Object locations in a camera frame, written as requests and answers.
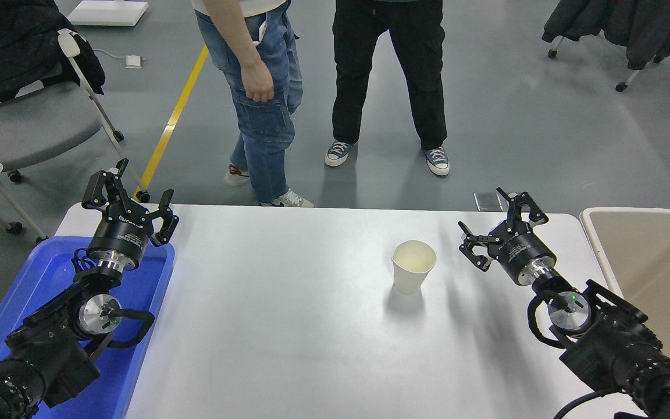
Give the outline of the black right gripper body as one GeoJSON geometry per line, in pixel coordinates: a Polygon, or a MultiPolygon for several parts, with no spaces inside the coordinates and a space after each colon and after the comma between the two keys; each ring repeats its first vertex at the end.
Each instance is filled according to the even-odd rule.
{"type": "Polygon", "coordinates": [[[555,268],[557,257],[534,233],[497,235],[495,259],[518,286],[529,286],[555,268]]]}

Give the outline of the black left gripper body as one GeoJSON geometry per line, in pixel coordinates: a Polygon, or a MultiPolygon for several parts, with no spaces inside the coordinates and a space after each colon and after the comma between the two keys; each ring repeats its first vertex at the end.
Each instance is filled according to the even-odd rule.
{"type": "Polygon", "coordinates": [[[106,209],[87,247],[87,257],[98,264],[111,262],[119,269],[136,269],[151,235],[152,226],[141,222],[141,217],[106,209]]]}

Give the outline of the person's hand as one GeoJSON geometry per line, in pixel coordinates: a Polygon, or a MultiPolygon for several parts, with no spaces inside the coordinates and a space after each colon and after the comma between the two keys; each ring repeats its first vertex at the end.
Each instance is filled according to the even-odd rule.
{"type": "Polygon", "coordinates": [[[253,102],[268,103],[274,98],[272,75],[264,61],[258,56],[240,62],[240,77],[244,85],[245,97],[253,102]]]}

